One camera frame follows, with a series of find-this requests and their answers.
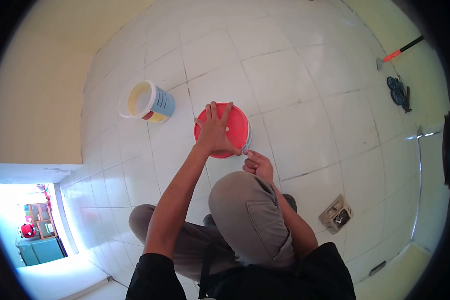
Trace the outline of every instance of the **plastic container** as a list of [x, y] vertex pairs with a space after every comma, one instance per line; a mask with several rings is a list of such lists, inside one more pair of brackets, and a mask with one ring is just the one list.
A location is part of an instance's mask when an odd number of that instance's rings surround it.
[[125, 118], [163, 123], [173, 115], [175, 100], [171, 94], [147, 80], [139, 82], [122, 97], [117, 109], [120, 116]]
[[[222, 115], [227, 107], [227, 103], [217, 103], [217, 115], [219, 118], [222, 118]], [[207, 121], [206, 110], [204, 109], [198, 115], [198, 119], [202, 122]], [[250, 144], [252, 143], [252, 125], [249, 122], [249, 119], [245, 116], [243, 111], [233, 106], [230, 114], [228, 115], [227, 120], [228, 131], [225, 133], [227, 138], [230, 140], [232, 145], [242, 151], [248, 149]], [[201, 128], [198, 124], [195, 123], [193, 128], [193, 135], [195, 136], [195, 141], [198, 140], [200, 135]], [[221, 154], [211, 154], [210, 157], [216, 159], [226, 159], [233, 156], [230, 153], [221, 153]]]

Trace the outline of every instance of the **wooden shelf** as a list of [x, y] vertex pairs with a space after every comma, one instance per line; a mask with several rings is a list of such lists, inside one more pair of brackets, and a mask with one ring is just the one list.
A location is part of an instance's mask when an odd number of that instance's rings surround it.
[[[50, 217], [49, 219], [45, 219], [42, 216], [42, 210], [40, 208], [40, 205], [44, 205], [46, 207], [46, 212], [48, 213], [48, 217]], [[54, 238], [54, 237], [58, 237], [57, 235], [57, 229], [55, 228], [55, 224], [53, 222], [53, 217], [52, 217], [52, 212], [50, 211], [50, 207], [48, 207], [47, 202], [42, 202], [42, 203], [30, 203], [27, 204], [28, 206], [28, 210], [30, 212], [30, 217], [31, 217], [31, 222], [29, 223], [34, 223], [36, 224], [37, 228], [38, 228], [38, 233], [40, 234], [40, 239], [49, 239], [49, 238]], [[32, 211], [32, 206], [36, 206], [37, 210], [38, 210], [38, 216], [40, 217], [40, 220], [35, 220], [35, 215]], [[52, 228], [53, 228], [53, 235], [47, 235], [47, 236], [43, 236], [42, 233], [42, 228], [40, 228], [39, 223], [40, 222], [50, 222], [50, 224], [52, 224]]]

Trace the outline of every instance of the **khaki pants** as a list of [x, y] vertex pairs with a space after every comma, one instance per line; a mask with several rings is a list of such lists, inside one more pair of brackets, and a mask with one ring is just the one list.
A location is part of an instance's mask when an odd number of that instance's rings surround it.
[[[250, 173], [230, 173], [215, 184], [208, 204], [217, 228], [185, 222], [174, 252], [177, 273], [199, 281], [211, 241], [216, 241], [216, 252], [210, 274], [249, 264], [285, 271], [292, 268], [290, 230], [269, 183]], [[143, 204], [130, 214], [130, 228], [143, 244], [154, 210], [155, 206]]]

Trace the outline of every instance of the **white tile floor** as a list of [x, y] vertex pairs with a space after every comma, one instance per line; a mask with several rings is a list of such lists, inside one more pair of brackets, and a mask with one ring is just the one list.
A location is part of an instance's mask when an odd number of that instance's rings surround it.
[[[250, 117], [251, 149], [270, 158], [318, 241], [336, 243], [354, 282], [400, 252], [419, 200], [416, 129], [390, 99], [393, 68], [376, 70], [383, 51], [347, 9], [334, 0], [156, 1], [117, 32], [87, 77], [83, 167], [61, 182], [79, 250], [128, 286], [143, 249], [128, 226], [132, 208], [158, 202], [205, 103], [233, 100]], [[145, 78], [176, 101], [166, 123], [116, 111]], [[211, 187], [243, 160], [207, 161], [187, 221], [201, 224]], [[339, 194], [354, 217], [331, 235], [318, 215]], [[193, 282], [180, 281], [196, 298]]]

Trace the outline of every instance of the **hand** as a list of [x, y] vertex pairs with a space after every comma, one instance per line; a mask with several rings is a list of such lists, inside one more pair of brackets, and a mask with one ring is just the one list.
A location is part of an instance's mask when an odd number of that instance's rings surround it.
[[243, 154], [246, 154], [248, 157], [245, 159], [245, 165], [242, 166], [243, 171], [255, 174], [268, 183], [274, 183], [274, 167], [270, 159], [256, 151], [248, 149], [245, 149]]
[[195, 123], [200, 126], [200, 135], [198, 136], [197, 145], [206, 149], [210, 154], [232, 153], [236, 156], [242, 154], [242, 151], [235, 148], [225, 134], [228, 115], [230, 114], [232, 107], [233, 102], [228, 103], [223, 112], [222, 119], [219, 119], [216, 102], [212, 101], [205, 106], [207, 120], [202, 122], [198, 118], [195, 118]]

